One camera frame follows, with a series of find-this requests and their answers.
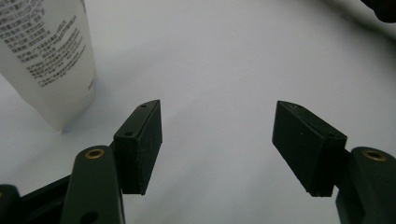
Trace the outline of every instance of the brass screw insert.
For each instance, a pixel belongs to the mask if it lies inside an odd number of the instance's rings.
[[[386,161],[387,160],[387,157],[384,154],[377,152],[377,151],[370,150],[370,149],[364,150],[363,155],[373,161]]]
[[[88,160],[95,160],[101,158],[103,155],[105,155],[105,151],[97,148],[85,153],[85,158]]]

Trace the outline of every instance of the white tabletop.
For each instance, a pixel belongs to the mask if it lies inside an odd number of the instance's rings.
[[[303,105],[396,156],[396,45],[315,1],[87,0],[93,104],[56,133],[0,77],[0,183],[21,195],[69,175],[140,104],[161,99],[163,145],[127,223],[339,223],[271,142],[276,101]],[[370,9],[356,5],[369,21]]]

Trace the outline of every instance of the white surface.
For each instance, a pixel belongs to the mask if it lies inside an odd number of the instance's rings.
[[[271,143],[277,100],[396,156],[395,46],[314,1],[87,0],[92,106],[54,133],[0,79],[0,183],[22,195],[70,174],[130,113],[161,99],[163,145],[127,223],[339,223]]]

